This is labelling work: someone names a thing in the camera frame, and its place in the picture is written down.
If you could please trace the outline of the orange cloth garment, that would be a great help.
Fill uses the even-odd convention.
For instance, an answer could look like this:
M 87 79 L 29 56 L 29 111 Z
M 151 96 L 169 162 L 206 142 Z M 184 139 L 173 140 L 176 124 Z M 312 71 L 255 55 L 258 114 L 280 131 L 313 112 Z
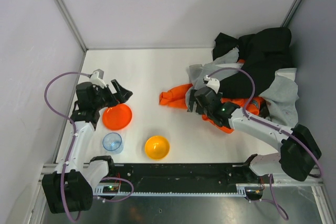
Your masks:
M 186 94 L 187 91 L 192 88 L 193 85 L 191 83 L 183 84 L 177 87 L 173 87 L 169 91 L 162 92 L 159 96 L 159 104 L 162 106 L 169 106 L 172 108 L 177 109 L 183 109 L 187 110 L 187 103 L 186 103 Z M 228 98 L 222 98 L 222 102 L 232 102 L 234 104 L 239 105 L 240 107 L 243 107 L 248 99 L 228 99 Z M 263 105 L 266 105 L 265 99 L 261 97 L 254 97 L 250 103 L 248 104 L 246 110 L 256 116 L 261 115 L 261 107 Z M 217 126 L 212 120 L 210 120 L 206 115 L 202 115 L 202 120 L 207 121 L 214 126 L 216 126 L 221 131 L 231 134 L 234 130 L 229 129 L 225 126 L 219 127 Z

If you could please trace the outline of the grey sweatshirt cloth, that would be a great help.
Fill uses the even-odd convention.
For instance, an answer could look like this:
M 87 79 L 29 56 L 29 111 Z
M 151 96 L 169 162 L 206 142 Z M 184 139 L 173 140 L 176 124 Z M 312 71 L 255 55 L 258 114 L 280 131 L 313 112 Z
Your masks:
M 190 89 L 199 89 L 205 86 L 203 78 L 221 68 L 232 67 L 234 70 L 223 70 L 214 75 L 214 78 L 223 80 L 236 73 L 237 69 L 242 68 L 243 64 L 235 62 L 238 59 L 239 50 L 232 49 L 227 54 L 215 59 L 214 61 L 205 65 L 195 64 L 190 65 L 188 69 L 188 76 L 191 84 Z M 266 107 L 269 114 L 265 116 L 266 119 L 285 126 L 296 126 L 298 123 L 298 113 L 295 107 L 295 102 L 298 97 L 298 85 L 295 81 L 282 76 L 271 75 L 274 80 L 270 87 L 263 91 L 259 96 L 266 101 Z

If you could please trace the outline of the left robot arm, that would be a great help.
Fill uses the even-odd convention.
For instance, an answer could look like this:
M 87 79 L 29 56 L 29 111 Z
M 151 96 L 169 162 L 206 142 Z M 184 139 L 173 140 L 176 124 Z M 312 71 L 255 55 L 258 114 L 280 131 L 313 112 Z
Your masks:
M 87 211 L 93 202 L 96 186 L 111 174 L 113 159 L 93 157 L 84 167 L 85 153 L 96 131 L 100 110 L 126 103 L 133 95 L 117 80 L 111 80 L 116 92 L 100 81 L 82 82 L 76 86 L 77 100 L 70 117 L 73 127 L 67 149 L 55 170 L 42 179 L 49 209 L 54 214 Z

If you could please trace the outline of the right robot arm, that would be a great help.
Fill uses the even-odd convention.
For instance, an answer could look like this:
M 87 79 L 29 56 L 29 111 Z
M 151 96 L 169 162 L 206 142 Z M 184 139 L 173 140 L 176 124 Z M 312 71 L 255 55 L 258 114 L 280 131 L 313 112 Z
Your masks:
M 257 176 L 286 174 L 303 182 L 321 157 L 309 129 L 303 125 L 288 127 L 250 114 L 232 102 L 222 102 L 221 95 L 209 87 L 192 90 L 191 111 L 207 116 L 218 127 L 240 131 L 276 149 L 275 153 L 253 155 L 246 164 Z

